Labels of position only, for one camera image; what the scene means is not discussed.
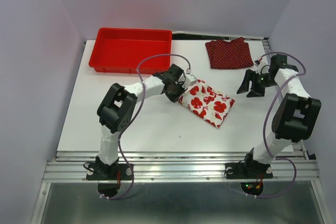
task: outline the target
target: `metal panel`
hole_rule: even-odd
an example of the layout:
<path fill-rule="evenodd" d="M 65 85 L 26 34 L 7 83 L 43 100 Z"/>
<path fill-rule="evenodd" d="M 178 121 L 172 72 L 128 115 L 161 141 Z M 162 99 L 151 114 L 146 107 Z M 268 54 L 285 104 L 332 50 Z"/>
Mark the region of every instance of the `metal panel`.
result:
<path fill-rule="evenodd" d="M 265 184 L 265 195 L 288 182 Z M 238 189 L 238 183 L 231 184 Z M 95 184 L 52 184 L 42 223 L 323 223 L 310 182 L 268 200 L 238 194 L 227 184 L 135 184 L 125 200 L 100 199 Z"/>

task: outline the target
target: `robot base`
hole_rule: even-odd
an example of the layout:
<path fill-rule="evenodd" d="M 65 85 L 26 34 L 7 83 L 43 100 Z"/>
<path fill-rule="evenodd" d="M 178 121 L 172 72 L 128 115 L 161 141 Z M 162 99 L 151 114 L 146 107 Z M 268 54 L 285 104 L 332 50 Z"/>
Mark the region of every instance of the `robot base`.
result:
<path fill-rule="evenodd" d="M 120 171 L 121 173 L 121 181 L 123 180 L 132 180 L 132 173 L 130 171 L 130 168 L 127 164 L 117 164 L 115 166 L 114 172 L 111 173 L 103 173 L 99 172 L 99 166 L 97 163 L 90 163 L 88 165 L 89 169 L 93 169 L 94 171 L 97 171 L 95 173 L 87 172 L 86 174 L 86 180 L 117 180 L 117 171 Z"/>
<path fill-rule="evenodd" d="M 251 171 L 245 168 L 244 163 L 226 163 L 225 164 L 225 177 L 227 179 L 261 179 L 260 174 L 263 174 L 263 178 L 273 178 L 273 173 L 258 172 L 256 170 Z"/>

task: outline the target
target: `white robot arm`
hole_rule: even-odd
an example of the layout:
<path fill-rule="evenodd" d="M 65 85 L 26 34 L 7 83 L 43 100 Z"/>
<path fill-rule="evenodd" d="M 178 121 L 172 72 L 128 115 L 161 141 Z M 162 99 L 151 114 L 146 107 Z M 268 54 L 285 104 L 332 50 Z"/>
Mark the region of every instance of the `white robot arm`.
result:
<path fill-rule="evenodd" d="M 287 56 L 278 54 L 271 57 L 270 65 L 260 61 L 256 63 L 255 71 L 246 70 L 237 94 L 249 91 L 247 97 L 263 97 L 266 87 L 285 84 L 281 91 L 283 100 L 272 120 L 272 132 L 266 137 L 267 145 L 261 142 L 254 147 L 246 154 L 244 162 L 225 164 L 228 179 L 256 179 L 260 175 L 272 178 L 272 160 L 287 146 L 310 137 L 321 108 L 321 101 L 312 98 L 303 88 L 296 76 L 297 67 L 287 64 Z"/>
<path fill-rule="evenodd" d="M 145 99 L 165 93 L 169 100 L 176 102 L 196 82 L 190 69 L 184 73 L 180 67 L 172 64 L 168 71 L 155 73 L 144 81 Z M 89 170 L 94 172 L 87 174 L 87 180 L 115 178 L 120 134 L 131 123 L 135 105 L 142 100 L 143 94 L 140 82 L 128 86 L 115 83 L 110 87 L 97 111 L 101 124 L 100 151 L 95 163 L 89 165 Z"/>

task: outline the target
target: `white cloth with red flowers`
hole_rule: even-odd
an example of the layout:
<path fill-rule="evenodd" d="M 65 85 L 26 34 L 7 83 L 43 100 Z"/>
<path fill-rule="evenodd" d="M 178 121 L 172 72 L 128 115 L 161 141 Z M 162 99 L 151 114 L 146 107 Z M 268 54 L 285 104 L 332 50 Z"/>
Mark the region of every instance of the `white cloth with red flowers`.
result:
<path fill-rule="evenodd" d="M 183 106 L 219 128 L 235 100 L 198 80 L 179 100 Z"/>

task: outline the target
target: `red polka dot cloth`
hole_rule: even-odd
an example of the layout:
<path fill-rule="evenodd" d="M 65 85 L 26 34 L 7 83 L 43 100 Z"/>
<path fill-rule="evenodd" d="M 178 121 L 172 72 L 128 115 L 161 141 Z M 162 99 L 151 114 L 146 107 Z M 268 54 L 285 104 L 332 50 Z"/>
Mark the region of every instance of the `red polka dot cloth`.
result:
<path fill-rule="evenodd" d="M 179 99 L 183 106 L 200 118 L 219 128 L 235 100 L 198 80 Z"/>
<path fill-rule="evenodd" d="M 210 67 L 213 69 L 238 69 L 253 66 L 248 43 L 243 37 L 230 42 L 214 40 L 205 43 Z"/>

